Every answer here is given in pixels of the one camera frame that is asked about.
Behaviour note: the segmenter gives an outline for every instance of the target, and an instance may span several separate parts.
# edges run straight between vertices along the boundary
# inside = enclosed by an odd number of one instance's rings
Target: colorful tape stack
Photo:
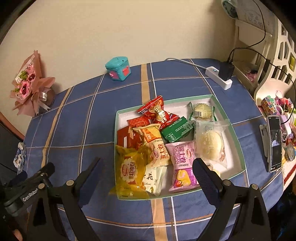
[[[275,107],[273,100],[270,96],[265,97],[261,101],[261,106],[262,106],[266,115],[276,115],[277,114],[276,107]]]

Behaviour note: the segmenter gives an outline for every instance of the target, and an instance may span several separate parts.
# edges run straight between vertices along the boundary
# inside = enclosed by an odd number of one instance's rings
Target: smartphone
[[[274,172],[281,168],[281,123],[279,116],[267,116],[267,133],[269,134],[270,149],[268,152],[268,171]]]

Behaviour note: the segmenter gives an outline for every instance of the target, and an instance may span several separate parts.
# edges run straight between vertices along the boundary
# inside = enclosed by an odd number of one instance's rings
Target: green snack box
[[[187,136],[192,129],[193,126],[183,116],[180,119],[176,120],[173,124],[164,128],[161,131],[161,135],[169,143],[172,143],[177,142],[181,138]]]

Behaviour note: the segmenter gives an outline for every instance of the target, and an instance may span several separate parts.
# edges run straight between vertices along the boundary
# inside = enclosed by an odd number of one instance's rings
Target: teal toy container
[[[124,81],[131,73],[127,57],[114,57],[105,64],[105,67],[112,80]]]

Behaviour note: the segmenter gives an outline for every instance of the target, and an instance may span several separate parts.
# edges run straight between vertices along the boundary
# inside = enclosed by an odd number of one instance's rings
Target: teal lid
[[[107,64],[105,64],[106,68],[116,68],[122,65],[125,61],[127,61],[127,57],[114,57]]]

